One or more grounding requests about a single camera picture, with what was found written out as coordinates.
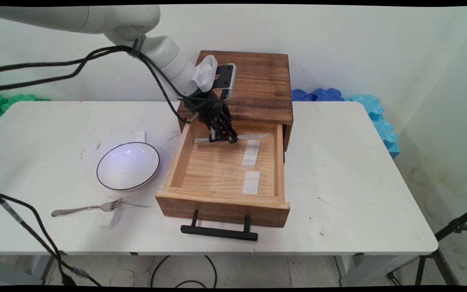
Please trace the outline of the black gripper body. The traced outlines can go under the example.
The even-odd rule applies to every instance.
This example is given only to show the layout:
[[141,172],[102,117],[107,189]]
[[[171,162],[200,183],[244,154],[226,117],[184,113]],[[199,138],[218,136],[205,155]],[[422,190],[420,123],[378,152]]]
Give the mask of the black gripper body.
[[199,120],[206,125],[213,125],[215,120],[228,121],[227,96],[228,93],[226,91],[222,91],[219,97],[214,91],[208,91],[184,98],[184,107],[192,114],[192,117],[187,119],[187,122],[192,123],[195,120]]

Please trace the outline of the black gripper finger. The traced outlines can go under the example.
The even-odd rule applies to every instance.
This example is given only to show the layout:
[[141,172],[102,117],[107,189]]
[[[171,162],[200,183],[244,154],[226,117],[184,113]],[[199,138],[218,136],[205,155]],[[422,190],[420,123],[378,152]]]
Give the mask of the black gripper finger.
[[210,140],[215,141],[229,141],[229,119],[225,113],[219,114],[211,121],[210,124]]
[[223,125],[223,131],[228,135],[228,141],[230,144],[237,142],[238,135],[232,126],[232,115],[228,106],[222,106],[221,121]]

